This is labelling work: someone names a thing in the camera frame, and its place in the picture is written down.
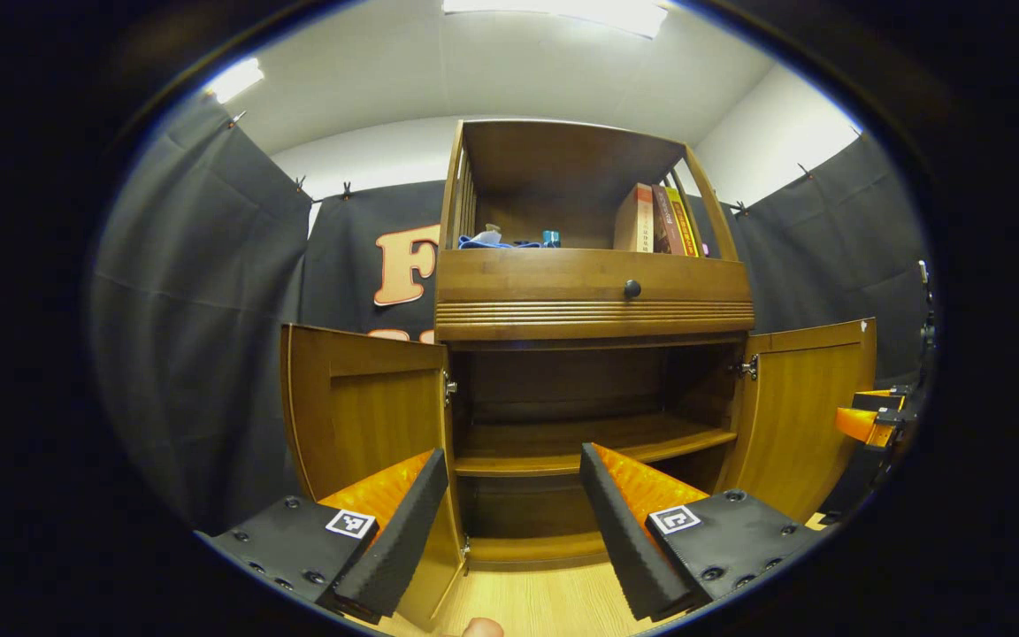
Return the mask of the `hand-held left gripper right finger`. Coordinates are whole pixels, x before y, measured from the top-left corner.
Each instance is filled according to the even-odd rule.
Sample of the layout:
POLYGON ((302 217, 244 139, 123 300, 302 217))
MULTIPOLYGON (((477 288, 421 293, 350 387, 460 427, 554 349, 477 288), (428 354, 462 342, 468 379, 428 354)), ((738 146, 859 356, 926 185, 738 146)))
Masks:
POLYGON ((579 479, 635 619, 659 621, 718 601, 829 535, 744 489, 708 495, 597 443, 582 445, 579 479))

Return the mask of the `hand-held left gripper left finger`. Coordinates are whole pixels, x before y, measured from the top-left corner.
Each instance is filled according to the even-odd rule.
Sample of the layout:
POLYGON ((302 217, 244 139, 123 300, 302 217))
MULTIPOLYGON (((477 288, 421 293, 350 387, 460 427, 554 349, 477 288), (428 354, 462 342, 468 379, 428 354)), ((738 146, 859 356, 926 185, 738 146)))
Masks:
POLYGON ((284 496, 195 536, 301 601, 376 625, 399 608, 446 489, 445 453, 433 448, 320 501, 284 496))

